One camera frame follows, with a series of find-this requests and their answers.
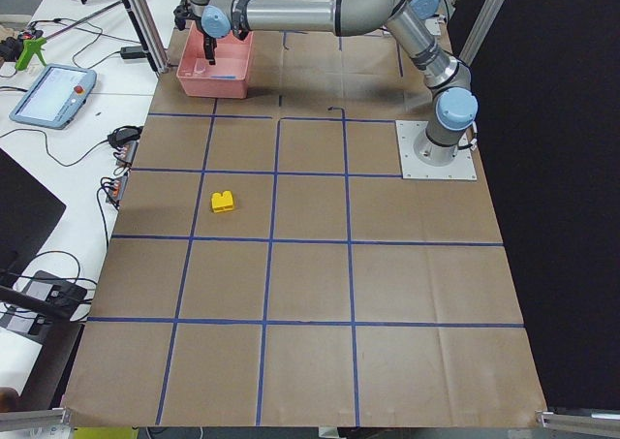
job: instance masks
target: metal base plate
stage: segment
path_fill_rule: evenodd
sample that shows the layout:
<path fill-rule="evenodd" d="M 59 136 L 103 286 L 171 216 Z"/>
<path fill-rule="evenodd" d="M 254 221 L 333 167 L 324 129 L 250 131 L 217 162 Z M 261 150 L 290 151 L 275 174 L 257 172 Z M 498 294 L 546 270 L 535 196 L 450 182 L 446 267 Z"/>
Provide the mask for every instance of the metal base plate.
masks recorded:
<path fill-rule="evenodd" d="M 414 140 L 426 129 L 428 121 L 396 121 L 400 169 L 403 179 L 422 180 L 477 180 L 474 160 L 469 149 L 459 150 L 447 166 L 430 166 L 420 160 L 414 152 Z M 461 145 L 468 143 L 467 135 L 461 138 Z"/>

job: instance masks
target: pink plastic bin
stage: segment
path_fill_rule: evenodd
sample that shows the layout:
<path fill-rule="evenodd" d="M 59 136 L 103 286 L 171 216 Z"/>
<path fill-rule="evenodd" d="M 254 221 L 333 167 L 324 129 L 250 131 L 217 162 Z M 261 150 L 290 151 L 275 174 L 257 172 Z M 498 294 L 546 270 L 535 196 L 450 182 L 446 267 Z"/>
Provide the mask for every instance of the pink plastic bin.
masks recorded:
<path fill-rule="evenodd" d="M 176 70 L 183 90 L 191 97 L 245 98 L 248 93 L 253 34 L 241 42 L 231 33 L 217 41 L 215 66 L 202 49 L 202 34 L 192 22 Z"/>

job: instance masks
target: touchscreen display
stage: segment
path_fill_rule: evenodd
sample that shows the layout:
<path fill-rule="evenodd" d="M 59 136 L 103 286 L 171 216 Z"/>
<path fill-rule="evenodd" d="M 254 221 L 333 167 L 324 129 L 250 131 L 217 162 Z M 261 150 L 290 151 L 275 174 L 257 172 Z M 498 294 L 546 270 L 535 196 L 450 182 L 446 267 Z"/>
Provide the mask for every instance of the touchscreen display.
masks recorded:
<path fill-rule="evenodd" d="M 84 77 L 83 71 L 52 68 L 17 115 L 53 121 Z"/>

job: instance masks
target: yellow block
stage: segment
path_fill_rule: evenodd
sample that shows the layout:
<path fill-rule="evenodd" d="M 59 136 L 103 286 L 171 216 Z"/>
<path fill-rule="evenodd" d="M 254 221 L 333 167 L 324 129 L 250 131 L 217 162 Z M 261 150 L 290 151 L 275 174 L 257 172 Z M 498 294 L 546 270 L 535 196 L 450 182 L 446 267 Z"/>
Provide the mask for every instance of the yellow block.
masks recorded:
<path fill-rule="evenodd" d="M 137 439 L 138 430 L 130 427 L 78 427 L 74 439 Z"/>
<path fill-rule="evenodd" d="M 213 195 L 211 195 L 211 208 L 213 209 L 214 213 L 233 211 L 233 193 L 230 190 L 225 190 L 221 194 L 219 192 L 213 193 Z"/>

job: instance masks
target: blue joint cap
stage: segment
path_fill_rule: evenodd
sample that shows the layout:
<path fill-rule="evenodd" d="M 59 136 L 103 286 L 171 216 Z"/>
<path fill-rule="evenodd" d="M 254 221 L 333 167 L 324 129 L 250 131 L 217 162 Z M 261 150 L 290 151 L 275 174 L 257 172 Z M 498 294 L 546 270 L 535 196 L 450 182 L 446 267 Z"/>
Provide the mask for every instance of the blue joint cap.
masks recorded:
<path fill-rule="evenodd" d="M 411 0 L 409 4 L 421 20 L 433 17 L 439 9 L 439 0 Z"/>
<path fill-rule="evenodd" d="M 216 6 L 207 6 L 202 13 L 202 28 L 214 39 L 223 39 L 231 32 L 231 22 Z"/>
<path fill-rule="evenodd" d="M 435 111 L 446 129 L 463 131 L 476 119 L 478 100 L 466 88 L 449 88 L 439 96 Z"/>

